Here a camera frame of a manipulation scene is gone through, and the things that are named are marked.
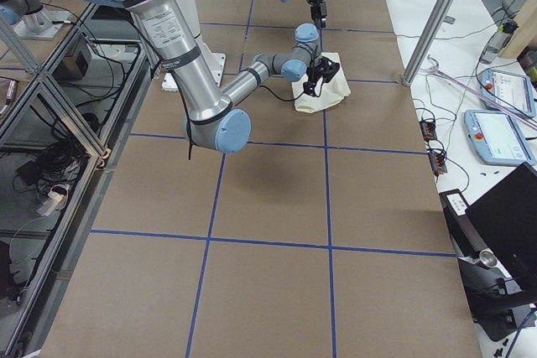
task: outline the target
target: white desk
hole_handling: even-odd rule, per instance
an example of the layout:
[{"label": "white desk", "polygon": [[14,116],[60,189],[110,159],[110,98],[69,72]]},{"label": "white desk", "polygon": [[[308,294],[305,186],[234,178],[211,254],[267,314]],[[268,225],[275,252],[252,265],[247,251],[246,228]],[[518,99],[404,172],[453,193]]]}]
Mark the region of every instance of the white desk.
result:
[{"label": "white desk", "polygon": [[[388,9],[394,25],[394,32],[397,35],[418,36],[421,35],[427,18],[430,15],[436,0],[387,0]],[[436,38],[450,38],[454,36],[463,36],[474,31],[483,29],[493,23],[492,18],[481,0],[455,0],[451,6],[448,15],[456,19],[453,25],[443,23]],[[494,34],[495,26],[483,30],[481,33],[470,35],[464,39],[436,40],[431,48],[430,55],[440,62],[440,69],[448,75],[465,76],[471,75],[479,55],[488,41]],[[399,51],[403,63],[406,65],[409,61],[414,47],[418,42],[417,38],[398,37]],[[505,65],[513,60],[496,59],[492,65],[479,65],[477,72],[481,72],[487,67]],[[422,66],[424,69],[430,67],[426,60]],[[518,63],[504,66],[501,70],[522,73]],[[480,162],[474,153],[471,144],[464,132],[462,113],[468,109],[485,109],[474,95],[466,93],[464,99],[462,95],[464,90],[452,85],[446,80],[430,75],[430,96],[432,101],[450,111],[456,111],[459,103],[461,107],[457,119],[453,125],[451,142],[448,141],[451,123],[448,121],[437,122],[437,135],[439,139],[448,148],[448,157],[459,163],[470,175],[470,185],[464,193],[469,203],[473,203],[481,195],[485,194],[497,182],[509,174],[513,167],[499,167],[485,165]],[[478,88],[477,80],[461,79],[462,82],[470,82],[471,88]],[[411,86],[414,99],[424,102],[425,107],[435,113],[436,118],[453,117],[449,112],[436,108],[430,103],[430,96],[427,91],[425,74],[418,74]],[[420,101],[414,101],[416,107],[423,106]],[[535,136],[537,133],[532,132],[524,125],[520,125],[523,133],[528,136]],[[530,142],[532,151],[537,154],[537,142]],[[437,183],[439,192],[454,188],[463,189],[466,186],[466,175],[453,163],[447,163],[448,174],[441,175]],[[479,342],[482,348],[483,357],[490,357],[497,348],[501,348],[501,342],[492,342],[481,326],[476,326]],[[537,357],[537,329],[524,329],[521,332],[517,345],[515,346],[511,358],[515,357]]]}]

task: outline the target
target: white plug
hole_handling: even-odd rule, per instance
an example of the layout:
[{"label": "white plug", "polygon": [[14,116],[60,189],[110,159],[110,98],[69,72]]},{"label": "white plug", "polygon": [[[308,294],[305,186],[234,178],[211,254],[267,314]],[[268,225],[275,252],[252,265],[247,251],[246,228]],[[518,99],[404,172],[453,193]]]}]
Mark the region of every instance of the white plug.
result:
[{"label": "white plug", "polygon": [[49,196],[48,199],[37,208],[37,214],[43,217],[51,215],[56,210],[56,207],[67,197],[68,192],[68,184],[57,184],[53,186],[47,194]]}]

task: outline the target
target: white cloth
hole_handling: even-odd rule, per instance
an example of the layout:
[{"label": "white cloth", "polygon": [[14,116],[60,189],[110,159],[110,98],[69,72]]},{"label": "white cloth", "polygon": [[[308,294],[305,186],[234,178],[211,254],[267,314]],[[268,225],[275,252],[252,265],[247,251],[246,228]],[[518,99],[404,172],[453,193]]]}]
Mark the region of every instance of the white cloth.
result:
[{"label": "white cloth", "polygon": [[[332,52],[323,52],[322,54],[328,59],[340,63],[339,54]],[[304,75],[304,77],[302,77],[300,81],[292,83],[294,97],[297,97],[302,93],[302,91],[304,90],[302,83],[304,83],[305,81],[306,75]],[[319,91],[321,90],[321,82],[322,80],[319,80],[319,82],[317,83],[317,87],[315,88],[316,94],[319,94]],[[307,96],[306,94],[304,94],[298,100],[295,101],[295,109],[298,112],[306,113],[322,111],[326,108],[330,108],[331,106],[339,104],[341,100],[343,100],[343,98],[349,96],[350,94],[351,89],[347,84],[347,79],[343,74],[343,69],[339,69],[331,82],[322,86],[322,93],[320,97],[315,98],[313,96]]]}]

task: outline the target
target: computer monitor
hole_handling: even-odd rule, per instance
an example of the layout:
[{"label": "computer monitor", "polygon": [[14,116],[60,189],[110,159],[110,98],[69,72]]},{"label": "computer monitor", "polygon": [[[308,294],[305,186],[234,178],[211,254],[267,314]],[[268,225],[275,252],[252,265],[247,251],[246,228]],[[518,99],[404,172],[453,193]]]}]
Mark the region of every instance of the computer monitor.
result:
[{"label": "computer monitor", "polygon": [[537,288],[537,171],[520,164],[467,215],[520,288]]}]

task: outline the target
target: screen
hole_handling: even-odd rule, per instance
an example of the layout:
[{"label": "screen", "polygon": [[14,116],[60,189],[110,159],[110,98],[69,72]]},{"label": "screen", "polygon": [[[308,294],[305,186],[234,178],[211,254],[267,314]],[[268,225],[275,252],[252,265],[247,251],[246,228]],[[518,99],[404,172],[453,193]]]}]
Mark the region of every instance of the screen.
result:
[{"label": "screen", "polygon": [[502,106],[515,106],[520,111],[529,112],[528,95],[523,77],[495,71],[493,72],[493,81],[494,94],[502,100],[495,101],[498,101]]},{"label": "screen", "polygon": [[522,289],[537,287],[537,172],[522,163],[467,215]]},{"label": "screen", "polygon": [[490,154],[494,158],[519,159],[524,161],[526,153],[519,141],[511,121],[502,113],[476,113],[477,121]]}]

